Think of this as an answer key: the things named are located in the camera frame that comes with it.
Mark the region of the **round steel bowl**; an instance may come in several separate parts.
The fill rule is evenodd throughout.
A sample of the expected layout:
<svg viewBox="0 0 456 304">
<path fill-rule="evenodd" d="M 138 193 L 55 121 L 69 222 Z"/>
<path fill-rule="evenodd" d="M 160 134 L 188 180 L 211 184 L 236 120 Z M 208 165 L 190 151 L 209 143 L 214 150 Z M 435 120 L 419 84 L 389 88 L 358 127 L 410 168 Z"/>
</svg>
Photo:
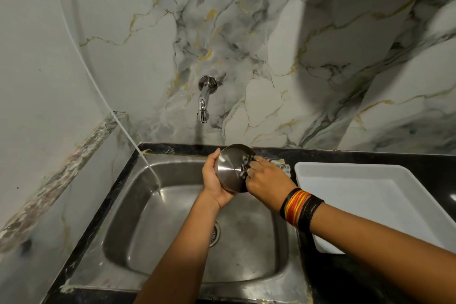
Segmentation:
<svg viewBox="0 0 456 304">
<path fill-rule="evenodd" d="M 242 155 L 254 155 L 254 150 L 243 144 L 232 144 L 221 150 L 215 162 L 215 173 L 222 187 L 233 194 L 248 192 L 246 180 L 240 178 Z"/>
</svg>

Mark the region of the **soapy dish scrubber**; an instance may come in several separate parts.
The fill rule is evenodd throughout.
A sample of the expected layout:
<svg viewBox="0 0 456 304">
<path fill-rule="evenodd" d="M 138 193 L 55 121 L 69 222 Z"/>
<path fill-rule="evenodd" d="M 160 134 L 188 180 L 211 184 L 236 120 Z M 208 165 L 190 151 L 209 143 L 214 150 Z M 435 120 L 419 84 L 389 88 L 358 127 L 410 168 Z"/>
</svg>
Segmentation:
<svg viewBox="0 0 456 304">
<path fill-rule="evenodd" d="M 248 177 L 248 170 L 251 168 L 250 163 L 254 161 L 254 155 L 242 155 L 240 165 L 240 178 L 246 180 Z"/>
</svg>

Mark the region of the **white plastic tray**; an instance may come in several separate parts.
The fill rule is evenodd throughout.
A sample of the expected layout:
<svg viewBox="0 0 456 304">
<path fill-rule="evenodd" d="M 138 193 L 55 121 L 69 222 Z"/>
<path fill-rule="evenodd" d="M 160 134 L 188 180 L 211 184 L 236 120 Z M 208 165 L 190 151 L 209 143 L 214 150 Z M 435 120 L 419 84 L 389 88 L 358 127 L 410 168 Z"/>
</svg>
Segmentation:
<svg viewBox="0 0 456 304">
<path fill-rule="evenodd" d="M 456 222 L 405 167 L 299 162 L 294 171 L 327 204 L 456 253 Z"/>
</svg>

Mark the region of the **person's left forearm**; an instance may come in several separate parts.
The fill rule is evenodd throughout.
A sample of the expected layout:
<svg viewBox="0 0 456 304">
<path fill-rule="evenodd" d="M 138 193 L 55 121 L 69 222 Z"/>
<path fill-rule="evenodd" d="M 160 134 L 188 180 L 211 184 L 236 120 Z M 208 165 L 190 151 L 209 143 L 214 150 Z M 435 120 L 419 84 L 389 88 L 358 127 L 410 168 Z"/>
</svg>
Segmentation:
<svg viewBox="0 0 456 304">
<path fill-rule="evenodd" d="M 211 234 L 220 209 L 201 192 L 133 304 L 195 304 L 202 284 Z"/>
</svg>

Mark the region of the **chrome wall tap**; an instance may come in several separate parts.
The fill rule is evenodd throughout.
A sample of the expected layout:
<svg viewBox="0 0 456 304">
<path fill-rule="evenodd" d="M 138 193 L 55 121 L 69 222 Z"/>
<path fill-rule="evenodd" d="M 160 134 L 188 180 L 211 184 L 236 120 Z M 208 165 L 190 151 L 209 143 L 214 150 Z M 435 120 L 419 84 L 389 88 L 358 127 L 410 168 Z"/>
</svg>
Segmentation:
<svg viewBox="0 0 456 304">
<path fill-rule="evenodd" d="M 197 119 L 200 123 L 205 124 L 209 120 L 209 96 L 217 91 L 218 83 L 214 77 L 205 75 L 199 79 L 198 88 L 200 90 L 200 95 L 198 98 Z"/>
</svg>

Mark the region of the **red and yellow thread wristband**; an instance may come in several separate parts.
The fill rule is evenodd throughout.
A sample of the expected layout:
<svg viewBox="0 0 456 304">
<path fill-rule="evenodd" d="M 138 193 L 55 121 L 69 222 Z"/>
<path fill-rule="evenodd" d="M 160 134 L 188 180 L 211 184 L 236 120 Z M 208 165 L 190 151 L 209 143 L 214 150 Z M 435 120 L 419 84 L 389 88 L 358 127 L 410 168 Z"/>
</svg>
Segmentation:
<svg viewBox="0 0 456 304">
<path fill-rule="evenodd" d="M 292 226 L 298 227 L 301 212 L 311 197 L 312 194 L 309 192 L 300 188 L 294 189 L 292 195 L 287 198 L 287 202 L 284 205 L 284 219 Z"/>
</svg>

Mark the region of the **yellow dish sponge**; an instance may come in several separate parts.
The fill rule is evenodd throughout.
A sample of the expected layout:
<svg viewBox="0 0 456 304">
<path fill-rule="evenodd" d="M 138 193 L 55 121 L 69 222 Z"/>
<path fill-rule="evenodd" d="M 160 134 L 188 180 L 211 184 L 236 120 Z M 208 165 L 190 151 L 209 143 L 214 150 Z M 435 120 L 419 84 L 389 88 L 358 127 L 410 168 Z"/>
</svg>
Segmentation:
<svg viewBox="0 0 456 304">
<path fill-rule="evenodd" d="M 291 178 L 291 167 L 284 159 L 269 159 L 269 162 L 280 168 L 289 178 Z"/>
</svg>

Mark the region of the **sink drain strainer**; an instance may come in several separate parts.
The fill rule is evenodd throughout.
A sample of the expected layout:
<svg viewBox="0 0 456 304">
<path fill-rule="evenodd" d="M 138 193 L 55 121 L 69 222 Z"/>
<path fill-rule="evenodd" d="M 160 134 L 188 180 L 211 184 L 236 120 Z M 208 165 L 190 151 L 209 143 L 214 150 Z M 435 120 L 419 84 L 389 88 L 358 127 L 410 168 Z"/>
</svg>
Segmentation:
<svg viewBox="0 0 456 304">
<path fill-rule="evenodd" d="M 211 248 L 214 245 L 216 245 L 216 243 L 219 241 L 219 238 L 220 238 L 220 226 L 219 226 L 219 223 L 217 221 L 215 221 L 214 229 L 211 234 L 209 247 Z"/>
</svg>

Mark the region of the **black thread wristband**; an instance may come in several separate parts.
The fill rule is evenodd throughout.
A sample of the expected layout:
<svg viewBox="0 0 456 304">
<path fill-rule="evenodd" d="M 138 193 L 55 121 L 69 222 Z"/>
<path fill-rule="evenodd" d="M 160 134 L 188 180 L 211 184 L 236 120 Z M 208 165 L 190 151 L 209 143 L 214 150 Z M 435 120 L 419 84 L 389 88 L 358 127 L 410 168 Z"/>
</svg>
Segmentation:
<svg viewBox="0 0 456 304">
<path fill-rule="evenodd" d="M 323 203 L 325 203 L 324 200 L 314 195 L 310 195 L 309 198 L 306 199 L 299 214 L 297 229 L 300 232 L 310 231 L 312 217 L 316 212 L 317 208 Z"/>
</svg>

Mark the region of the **white water pipe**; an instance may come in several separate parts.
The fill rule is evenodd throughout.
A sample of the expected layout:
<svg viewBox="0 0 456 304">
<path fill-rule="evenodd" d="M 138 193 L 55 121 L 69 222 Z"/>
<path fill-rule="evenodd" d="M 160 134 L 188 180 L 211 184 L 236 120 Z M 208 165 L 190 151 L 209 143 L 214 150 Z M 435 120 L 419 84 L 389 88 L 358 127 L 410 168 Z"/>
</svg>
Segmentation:
<svg viewBox="0 0 456 304">
<path fill-rule="evenodd" d="M 63 22 L 64 22 L 64 25 L 65 25 L 65 28 L 66 28 L 66 31 L 67 31 L 67 34 L 70 38 L 70 41 L 77 53 L 77 56 L 78 58 L 80 59 L 83 67 L 84 67 L 84 70 L 88 76 L 88 79 L 91 81 L 96 93 L 98 94 L 98 96 L 100 97 L 102 103 L 105 105 L 106 109 L 108 110 L 108 112 L 110 113 L 110 115 L 112 116 L 112 118 L 114 119 L 114 121 L 118 124 L 119 128 L 121 129 L 121 131 L 125 134 L 125 136 L 128 138 L 128 141 L 134 146 L 134 149 L 138 152 L 140 158 L 143 160 L 143 162 L 146 164 L 146 167 L 147 169 L 149 169 L 149 171 L 152 173 L 152 175 L 156 178 L 156 179 L 159 179 L 158 178 L 158 175 L 157 173 L 155 172 L 155 170 L 153 169 L 152 165 L 147 161 L 146 157 L 145 157 L 145 154 L 139 149 L 139 146 L 137 145 L 137 143 L 134 141 L 133 137 L 128 133 L 127 129 L 124 127 L 124 125 L 122 124 L 122 122 L 119 120 L 119 118 L 117 117 L 117 115 L 115 114 L 115 112 L 112 110 L 112 108 L 109 106 L 107 100 L 105 99 L 105 96 L 103 95 L 103 93 L 101 92 L 96 80 L 94 79 L 90 69 L 88 68 L 84 58 L 83 58 L 83 55 L 82 53 L 80 52 L 79 50 L 79 46 L 78 44 L 76 43 L 74 37 L 72 36 L 71 34 L 71 30 L 70 30 L 70 27 L 69 27 L 69 24 L 67 22 L 67 19 L 65 17 L 65 12 L 64 12 L 64 9 L 63 9 L 63 6 L 62 6 L 62 3 L 61 3 L 61 0 L 57 0 L 59 6 L 60 6 L 60 11 L 61 11 L 61 15 L 62 15 L 62 19 L 63 19 Z"/>
</svg>

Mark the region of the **person's left hand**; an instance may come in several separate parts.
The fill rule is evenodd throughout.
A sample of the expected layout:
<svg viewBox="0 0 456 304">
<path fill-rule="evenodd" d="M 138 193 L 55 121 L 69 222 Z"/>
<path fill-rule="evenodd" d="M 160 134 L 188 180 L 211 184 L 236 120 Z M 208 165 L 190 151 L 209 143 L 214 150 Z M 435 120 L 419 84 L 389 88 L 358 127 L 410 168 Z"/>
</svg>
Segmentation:
<svg viewBox="0 0 456 304">
<path fill-rule="evenodd" d="M 225 207 L 231 199 L 235 196 L 235 194 L 226 191 L 222 185 L 220 184 L 220 181 L 218 177 L 215 175 L 213 176 L 203 176 L 203 192 L 207 193 L 210 195 L 212 199 L 214 199 L 219 207 L 219 209 L 222 209 Z"/>
</svg>

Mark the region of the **person's right hand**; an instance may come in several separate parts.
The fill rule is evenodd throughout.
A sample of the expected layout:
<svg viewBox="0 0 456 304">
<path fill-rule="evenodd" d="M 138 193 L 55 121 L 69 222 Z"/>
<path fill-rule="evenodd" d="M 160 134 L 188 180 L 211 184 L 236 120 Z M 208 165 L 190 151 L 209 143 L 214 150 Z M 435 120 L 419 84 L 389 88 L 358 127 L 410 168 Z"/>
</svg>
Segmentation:
<svg viewBox="0 0 456 304">
<path fill-rule="evenodd" d="M 271 179 L 266 181 L 247 181 L 250 194 L 262 202 L 268 209 L 279 213 L 289 193 L 297 186 L 280 168 L 271 164 Z"/>
</svg>

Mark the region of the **person's right forearm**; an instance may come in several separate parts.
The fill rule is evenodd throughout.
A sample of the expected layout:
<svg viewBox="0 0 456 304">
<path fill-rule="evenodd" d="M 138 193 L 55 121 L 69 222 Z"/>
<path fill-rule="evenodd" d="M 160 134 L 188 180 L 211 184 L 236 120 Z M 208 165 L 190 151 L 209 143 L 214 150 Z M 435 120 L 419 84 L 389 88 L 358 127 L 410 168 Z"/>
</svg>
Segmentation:
<svg viewBox="0 0 456 304">
<path fill-rule="evenodd" d="M 322 203 L 310 232 L 361 261 L 415 300 L 456 304 L 456 254 Z"/>
</svg>

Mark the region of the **stainless steel sink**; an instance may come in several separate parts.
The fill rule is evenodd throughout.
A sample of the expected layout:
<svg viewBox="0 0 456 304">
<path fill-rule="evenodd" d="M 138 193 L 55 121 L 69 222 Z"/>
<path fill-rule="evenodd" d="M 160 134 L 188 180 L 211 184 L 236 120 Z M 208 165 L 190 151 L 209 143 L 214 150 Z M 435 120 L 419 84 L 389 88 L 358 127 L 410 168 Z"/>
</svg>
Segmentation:
<svg viewBox="0 0 456 304">
<path fill-rule="evenodd" d="M 293 225 L 306 199 L 257 157 L 246 193 L 202 157 L 147 155 L 109 209 L 67 286 L 140 291 L 136 303 L 204 299 L 310 304 Z"/>
</svg>

